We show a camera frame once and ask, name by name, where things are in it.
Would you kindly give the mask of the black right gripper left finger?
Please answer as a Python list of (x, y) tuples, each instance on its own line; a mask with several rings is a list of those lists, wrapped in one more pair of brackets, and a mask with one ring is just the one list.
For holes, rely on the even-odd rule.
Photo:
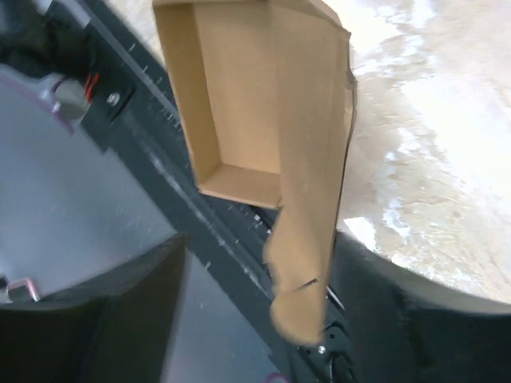
[(1, 278), (3, 382), (158, 382), (179, 314), (187, 239), (43, 296)]

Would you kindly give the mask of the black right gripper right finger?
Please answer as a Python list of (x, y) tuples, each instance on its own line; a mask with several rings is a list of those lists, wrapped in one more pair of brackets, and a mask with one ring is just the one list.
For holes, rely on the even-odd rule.
[(331, 287), (361, 382), (508, 382), (510, 305), (433, 282), (339, 232)]

